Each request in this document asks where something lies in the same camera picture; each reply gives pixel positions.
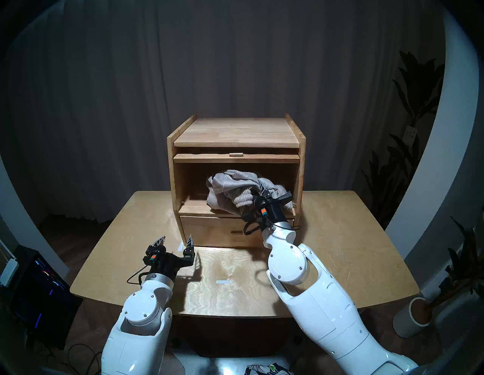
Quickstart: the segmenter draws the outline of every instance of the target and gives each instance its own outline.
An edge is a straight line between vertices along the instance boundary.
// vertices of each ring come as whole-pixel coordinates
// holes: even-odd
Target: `gray cloth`
[[[235,169],[209,177],[207,187],[209,189],[207,204],[214,210],[224,210],[235,215],[243,214],[254,207],[251,188],[258,193],[267,188],[273,198],[287,193],[282,185],[274,185],[271,180],[259,178],[253,172],[241,172]],[[292,201],[284,207],[291,210]]]

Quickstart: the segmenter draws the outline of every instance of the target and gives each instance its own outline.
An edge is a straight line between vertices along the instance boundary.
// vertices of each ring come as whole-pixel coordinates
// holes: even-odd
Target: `plant pot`
[[[422,303],[425,302],[425,298],[415,297],[410,301],[408,305],[406,305],[393,317],[393,329],[395,330],[395,333],[405,339],[415,335],[430,324],[430,318],[425,319],[428,320],[426,323],[417,322],[417,320],[419,320],[420,322],[425,322],[425,320],[422,320],[422,314],[418,314],[418,318],[415,319],[414,316],[417,316],[418,313],[418,311],[415,311],[415,307],[417,307],[417,305],[414,305],[414,303],[416,301],[417,305],[422,305]]]

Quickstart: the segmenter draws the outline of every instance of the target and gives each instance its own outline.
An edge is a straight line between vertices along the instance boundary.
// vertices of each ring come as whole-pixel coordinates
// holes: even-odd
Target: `gray curtain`
[[[305,189],[352,189],[402,129],[392,78],[422,22],[418,1],[65,0],[7,52],[10,125],[42,200],[70,217],[169,190],[166,137],[194,113],[287,112],[307,137]]]

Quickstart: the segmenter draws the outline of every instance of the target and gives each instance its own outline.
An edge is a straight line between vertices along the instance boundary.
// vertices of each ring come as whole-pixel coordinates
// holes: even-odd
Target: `wooden shelf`
[[[205,199],[188,199],[178,210],[180,216],[204,216],[204,217],[232,217],[237,218],[240,215],[234,215],[223,210],[212,210]],[[288,219],[295,217],[294,209],[292,212],[285,210],[284,214]]]
[[[230,154],[183,154],[173,157],[175,163],[299,163],[298,155],[267,155],[244,154],[230,156]]]
[[[175,147],[300,148],[285,119],[199,119],[174,140]]]

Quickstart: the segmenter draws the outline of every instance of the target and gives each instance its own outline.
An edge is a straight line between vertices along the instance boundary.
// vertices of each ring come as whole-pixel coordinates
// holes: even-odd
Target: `wooden table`
[[[358,308],[419,292],[402,257],[354,192],[304,192],[302,200],[302,229],[295,244],[304,242],[314,250]],[[139,290],[126,279],[143,266],[146,248],[162,235],[166,249],[181,256],[170,192],[134,193],[91,252],[71,292],[122,306]],[[265,273],[269,249],[196,247],[195,251],[194,265],[178,272],[170,301],[174,314],[290,316]],[[291,292],[300,293],[316,277],[312,268],[308,280]],[[229,283],[217,283],[221,280]]]

